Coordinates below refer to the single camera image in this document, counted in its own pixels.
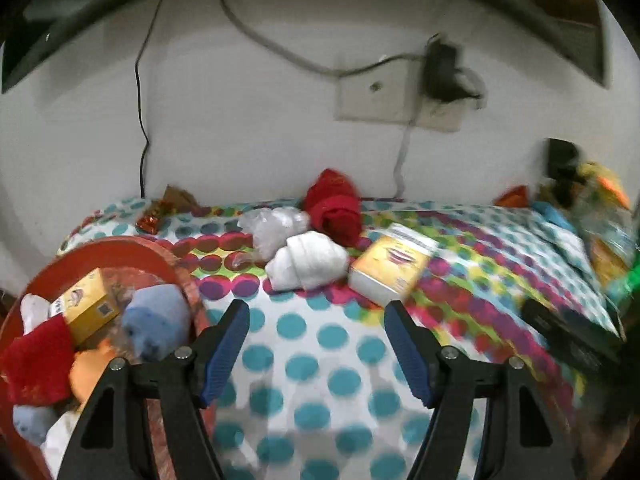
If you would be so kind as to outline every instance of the qr code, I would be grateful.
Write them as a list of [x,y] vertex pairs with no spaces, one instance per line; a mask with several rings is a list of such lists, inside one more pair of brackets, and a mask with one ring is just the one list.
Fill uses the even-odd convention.
[[98,312],[102,314],[102,317],[107,317],[111,312],[113,312],[113,309],[109,306],[108,303],[103,303],[98,307]]

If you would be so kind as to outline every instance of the polka dot fabric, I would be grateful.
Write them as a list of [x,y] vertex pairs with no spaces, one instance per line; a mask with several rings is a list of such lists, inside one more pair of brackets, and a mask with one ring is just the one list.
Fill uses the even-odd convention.
[[[158,237],[135,220],[149,204],[128,200],[87,218],[61,252],[111,235],[142,235],[180,258],[216,323],[233,298],[247,301],[250,329],[217,403],[212,443],[229,479],[405,478],[431,412],[412,397],[382,328],[382,310],[344,283],[314,291],[274,292],[264,269],[238,265],[252,250],[238,216],[260,206],[198,208],[166,218]],[[366,231],[357,256],[400,222],[433,237],[438,253],[407,302],[441,344],[502,362],[516,353],[532,366],[565,413],[581,389],[520,322],[532,296],[550,308],[574,308],[607,325],[581,245],[542,217],[492,206],[364,201]],[[473,478],[484,400],[476,400],[458,478]]]

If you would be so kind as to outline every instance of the yellow box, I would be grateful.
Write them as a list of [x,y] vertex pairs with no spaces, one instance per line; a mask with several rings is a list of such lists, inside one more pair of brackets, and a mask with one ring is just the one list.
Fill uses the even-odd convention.
[[99,268],[89,272],[51,303],[50,316],[62,313],[76,345],[118,315],[115,300],[104,286]]
[[349,286],[381,306],[393,300],[404,301],[437,247],[435,240],[401,224],[391,224],[353,263]]

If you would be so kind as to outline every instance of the red object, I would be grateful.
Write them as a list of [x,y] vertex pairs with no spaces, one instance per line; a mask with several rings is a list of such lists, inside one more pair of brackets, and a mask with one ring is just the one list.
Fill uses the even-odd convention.
[[501,207],[529,207],[527,186],[516,186],[494,200],[494,205]]
[[[0,352],[24,331],[20,302],[27,294],[54,300],[95,267],[135,267],[156,275],[165,283],[180,286],[191,309],[198,312],[202,304],[198,289],[187,270],[177,267],[178,258],[156,242],[140,237],[108,237],[87,243],[56,258],[29,283],[14,303],[0,330]],[[195,318],[196,333],[204,328]],[[15,432],[13,405],[7,399],[7,384],[0,380],[0,434],[6,442],[17,468],[30,480],[50,480],[49,469],[40,449],[27,443]]]
[[14,339],[0,356],[9,401],[50,406],[71,396],[69,370],[74,342],[62,314]]
[[362,232],[360,199],[351,181],[327,168],[306,192],[303,209],[311,217],[312,227],[334,242],[354,247]]

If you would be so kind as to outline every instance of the blue gripper pad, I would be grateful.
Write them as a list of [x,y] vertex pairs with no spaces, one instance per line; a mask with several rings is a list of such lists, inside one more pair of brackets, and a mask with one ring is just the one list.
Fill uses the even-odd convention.
[[200,400],[209,406],[222,394],[249,332],[249,307],[242,300],[233,300],[220,322],[205,331],[212,333],[203,339],[204,344],[200,348],[198,342],[194,344],[198,353],[195,371]]
[[385,332],[396,353],[411,393],[432,408],[438,394],[434,390],[440,345],[430,330],[418,327],[404,305],[392,301],[385,308]]

